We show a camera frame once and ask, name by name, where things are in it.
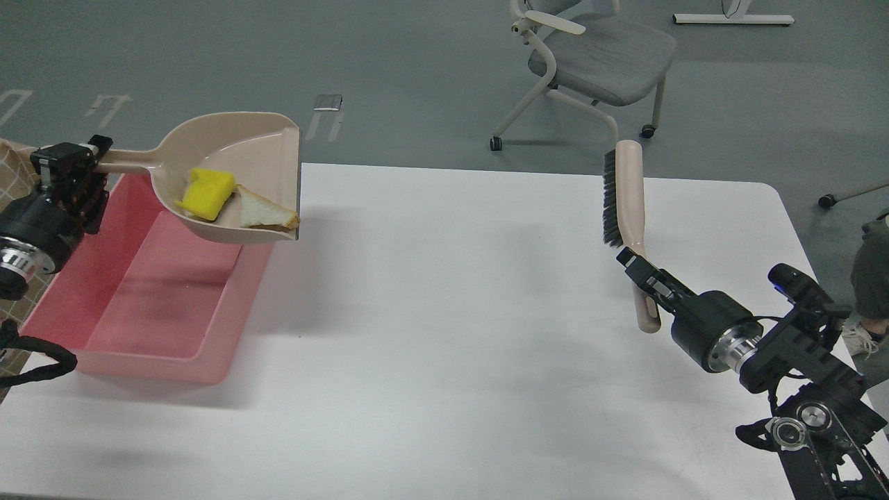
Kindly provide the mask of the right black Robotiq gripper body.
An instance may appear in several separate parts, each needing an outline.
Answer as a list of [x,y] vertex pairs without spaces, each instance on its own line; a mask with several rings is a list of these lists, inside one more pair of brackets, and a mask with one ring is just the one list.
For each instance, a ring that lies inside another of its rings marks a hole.
[[673,276],[649,279],[651,297],[674,316],[671,338],[705,372],[738,372],[764,327],[725,292],[697,294]]

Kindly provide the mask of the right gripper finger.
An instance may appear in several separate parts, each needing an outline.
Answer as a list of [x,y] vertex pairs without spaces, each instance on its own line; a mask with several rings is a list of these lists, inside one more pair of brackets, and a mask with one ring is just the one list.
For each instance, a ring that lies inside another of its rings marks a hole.
[[624,272],[631,282],[642,291],[653,292],[658,287],[664,289],[663,273],[651,265],[641,254],[629,247],[623,247],[617,254],[616,260],[623,266]]
[[629,270],[637,320],[655,320],[660,309],[670,315],[677,311],[679,281],[666,270]]

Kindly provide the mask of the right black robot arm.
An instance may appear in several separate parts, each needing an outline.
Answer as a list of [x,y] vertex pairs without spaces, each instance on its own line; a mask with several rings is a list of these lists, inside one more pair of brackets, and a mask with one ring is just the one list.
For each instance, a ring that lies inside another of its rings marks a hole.
[[673,316],[671,338],[705,372],[731,370],[752,394],[767,393],[771,415],[736,436],[780,456],[794,498],[886,499],[887,475],[867,449],[886,419],[863,401],[864,377],[833,354],[849,309],[779,263],[768,279],[791,310],[765,330],[762,317],[724,292],[696,294],[631,248],[617,260]]

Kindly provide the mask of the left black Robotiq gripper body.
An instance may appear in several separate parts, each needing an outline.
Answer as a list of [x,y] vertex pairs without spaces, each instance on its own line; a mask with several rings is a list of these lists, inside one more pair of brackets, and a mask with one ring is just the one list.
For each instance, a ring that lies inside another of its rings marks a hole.
[[86,235],[97,235],[107,209],[107,177],[89,178],[82,199],[54,201],[36,186],[2,212],[2,266],[16,273],[58,273]]

